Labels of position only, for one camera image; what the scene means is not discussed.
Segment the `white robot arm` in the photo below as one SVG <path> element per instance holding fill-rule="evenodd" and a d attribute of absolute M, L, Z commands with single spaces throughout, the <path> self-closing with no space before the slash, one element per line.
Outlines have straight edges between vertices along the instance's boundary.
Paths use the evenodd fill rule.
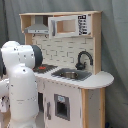
<path fill-rule="evenodd" d="M 33 68 L 42 64 L 41 49 L 36 45 L 20 45 L 15 41 L 5 43 L 0 49 L 0 76 L 9 78 L 1 83 L 10 99 L 11 120 L 8 128 L 36 128 L 38 115 L 38 90 Z"/>

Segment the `countertop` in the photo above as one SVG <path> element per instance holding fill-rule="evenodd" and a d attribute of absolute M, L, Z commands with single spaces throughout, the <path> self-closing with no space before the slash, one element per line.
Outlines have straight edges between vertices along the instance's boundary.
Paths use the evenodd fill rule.
<path fill-rule="evenodd" d="M 83 89 L 96 89 L 96 88 L 103 88 L 106 86 L 109 86 L 113 83 L 114 77 L 107 72 L 100 71 L 96 75 L 91 75 L 87 79 L 83 81 L 73 81 L 73 80 L 68 80 L 64 78 L 58 78 L 58 77 L 53 77 L 51 74 L 61 68 L 65 67 L 57 67 L 55 69 L 52 69 L 51 71 L 48 71 L 47 73 L 44 74 L 38 74 L 35 73 L 35 76 L 41 79 L 46 79 L 49 81 L 56 81 L 56 82 L 62 82 L 64 84 L 69 84 L 70 86 L 75 86 Z"/>

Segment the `cabinet handle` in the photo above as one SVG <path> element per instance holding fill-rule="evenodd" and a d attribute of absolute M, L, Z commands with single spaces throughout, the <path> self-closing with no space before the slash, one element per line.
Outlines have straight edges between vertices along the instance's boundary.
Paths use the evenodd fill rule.
<path fill-rule="evenodd" d="M 50 102 L 47 103 L 47 117 L 49 120 L 51 120 L 51 115 L 49 113 L 49 110 L 50 110 Z"/>
<path fill-rule="evenodd" d="M 52 22 L 52 26 L 53 26 L 53 32 L 52 32 L 52 36 L 55 36 L 55 33 L 56 33 L 56 28 L 55 28 L 55 21 L 54 20 L 51 20 Z"/>

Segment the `floor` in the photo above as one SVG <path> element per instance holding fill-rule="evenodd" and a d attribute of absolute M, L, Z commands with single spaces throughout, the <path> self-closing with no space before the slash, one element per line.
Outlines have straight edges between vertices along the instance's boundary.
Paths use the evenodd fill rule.
<path fill-rule="evenodd" d="M 4 128 L 7 128 L 7 125 L 10 121 L 10 111 L 8 111 L 7 113 L 4 114 Z M 43 112 L 39 112 L 37 119 L 36 119 L 36 124 L 37 124 L 37 128 L 45 128 L 44 125 L 44 114 Z"/>

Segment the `wooden panel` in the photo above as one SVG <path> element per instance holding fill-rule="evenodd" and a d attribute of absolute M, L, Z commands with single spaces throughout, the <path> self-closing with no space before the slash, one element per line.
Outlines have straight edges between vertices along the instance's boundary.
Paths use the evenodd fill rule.
<path fill-rule="evenodd" d="M 105 128 L 105 88 L 100 89 L 101 128 Z"/>
<path fill-rule="evenodd" d="M 88 127 L 88 90 L 81 89 L 82 92 L 82 112 L 83 112 L 83 128 Z"/>
<path fill-rule="evenodd" d="M 101 128 L 100 89 L 89 89 L 89 128 Z"/>
<path fill-rule="evenodd" d="M 31 16 L 21 15 L 21 31 L 24 33 L 24 29 L 31 26 Z"/>
<path fill-rule="evenodd" d="M 25 44 L 26 45 L 32 45 L 32 34 L 26 33 L 25 34 Z"/>
<path fill-rule="evenodd" d="M 0 112 L 0 128 L 4 127 L 3 114 Z"/>
<path fill-rule="evenodd" d="M 101 71 L 101 14 L 92 15 L 94 37 L 94 74 Z"/>
<path fill-rule="evenodd" d="M 24 13 L 20 15 L 79 15 L 79 14 L 94 14 L 94 13 L 101 13 L 101 11 Z"/>

